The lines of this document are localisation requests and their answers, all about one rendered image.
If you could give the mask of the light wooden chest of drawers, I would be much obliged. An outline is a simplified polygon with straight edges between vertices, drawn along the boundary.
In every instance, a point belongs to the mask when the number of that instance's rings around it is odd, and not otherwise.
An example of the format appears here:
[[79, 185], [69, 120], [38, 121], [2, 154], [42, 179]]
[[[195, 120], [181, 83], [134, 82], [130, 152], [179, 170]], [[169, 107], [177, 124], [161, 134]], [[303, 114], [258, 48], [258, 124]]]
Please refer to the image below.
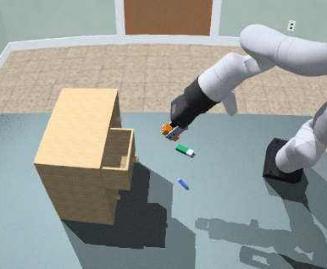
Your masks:
[[34, 165], [60, 219], [114, 225], [101, 163], [118, 89], [62, 89]]

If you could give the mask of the orange rectangular block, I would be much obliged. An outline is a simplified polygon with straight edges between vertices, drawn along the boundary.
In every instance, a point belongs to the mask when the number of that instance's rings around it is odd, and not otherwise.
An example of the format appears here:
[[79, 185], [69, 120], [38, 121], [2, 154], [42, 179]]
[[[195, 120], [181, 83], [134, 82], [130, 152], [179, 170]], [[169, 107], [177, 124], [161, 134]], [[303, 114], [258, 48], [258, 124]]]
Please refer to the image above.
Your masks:
[[[174, 127], [172, 127], [171, 125], [169, 125], [167, 123], [164, 124], [162, 126], [162, 134], [166, 135], [171, 129], [174, 129]], [[176, 138], [173, 139], [173, 141], [177, 141], [179, 138], [180, 138], [180, 136], [178, 135]]]

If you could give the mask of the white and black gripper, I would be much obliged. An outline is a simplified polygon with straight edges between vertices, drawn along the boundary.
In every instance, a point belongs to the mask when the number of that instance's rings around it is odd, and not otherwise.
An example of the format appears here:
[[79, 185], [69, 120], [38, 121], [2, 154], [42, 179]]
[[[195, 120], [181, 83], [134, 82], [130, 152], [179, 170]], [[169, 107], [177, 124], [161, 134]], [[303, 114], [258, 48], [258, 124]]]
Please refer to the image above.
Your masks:
[[184, 94], [171, 102], [169, 125], [174, 127], [165, 138], [173, 140], [185, 130], [201, 113], [207, 112], [216, 104], [223, 102], [226, 112], [233, 116], [237, 113], [235, 89], [224, 85], [214, 71], [214, 66], [188, 85]]

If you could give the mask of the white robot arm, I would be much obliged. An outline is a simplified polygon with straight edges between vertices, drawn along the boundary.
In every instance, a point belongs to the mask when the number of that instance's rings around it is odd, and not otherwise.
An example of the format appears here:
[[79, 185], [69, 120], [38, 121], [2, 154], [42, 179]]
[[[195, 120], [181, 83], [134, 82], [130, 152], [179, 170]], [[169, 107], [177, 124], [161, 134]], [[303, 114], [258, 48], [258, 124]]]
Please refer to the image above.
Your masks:
[[[248, 56], [231, 52], [214, 65], [218, 78], [231, 89], [274, 66], [302, 76], [327, 75], [327, 43], [286, 36], [265, 25], [249, 25], [240, 35], [240, 44]], [[327, 102], [313, 118], [277, 152], [275, 162], [280, 171], [313, 167], [323, 155], [327, 148]]]

